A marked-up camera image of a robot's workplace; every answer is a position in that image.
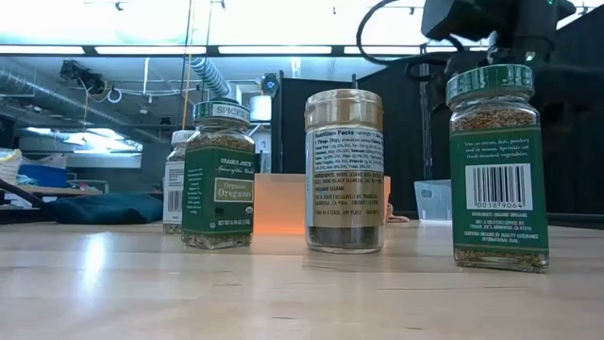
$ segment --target spice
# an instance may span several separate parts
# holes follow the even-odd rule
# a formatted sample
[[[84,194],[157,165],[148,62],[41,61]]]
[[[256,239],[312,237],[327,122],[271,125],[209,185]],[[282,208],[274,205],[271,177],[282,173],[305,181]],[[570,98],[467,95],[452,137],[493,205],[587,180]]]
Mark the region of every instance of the spice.
[[[254,212],[254,142],[249,110],[227,99],[193,108],[187,142],[182,242],[218,249],[249,246]]]
[[[185,148],[193,131],[181,130],[172,134],[174,150],[166,158],[163,178],[163,232],[180,232],[182,223],[182,188],[185,172]]]
[[[383,247],[381,98],[360,90],[315,94],[306,107],[309,249],[369,253]]]
[[[539,112],[523,65],[447,84],[456,264],[542,272],[549,264]]]

